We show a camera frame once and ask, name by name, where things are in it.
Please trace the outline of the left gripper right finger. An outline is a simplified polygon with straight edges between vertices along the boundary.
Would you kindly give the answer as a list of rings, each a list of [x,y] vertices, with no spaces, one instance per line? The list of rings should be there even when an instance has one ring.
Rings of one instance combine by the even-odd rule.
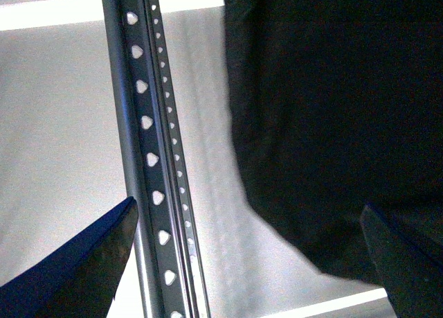
[[[365,206],[361,226],[398,317],[442,316],[442,206]]]

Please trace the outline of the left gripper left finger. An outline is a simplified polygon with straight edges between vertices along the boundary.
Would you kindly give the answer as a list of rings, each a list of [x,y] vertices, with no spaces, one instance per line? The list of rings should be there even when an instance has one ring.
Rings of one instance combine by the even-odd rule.
[[[2,317],[106,317],[132,250],[138,207],[128,197],[1,286]]]

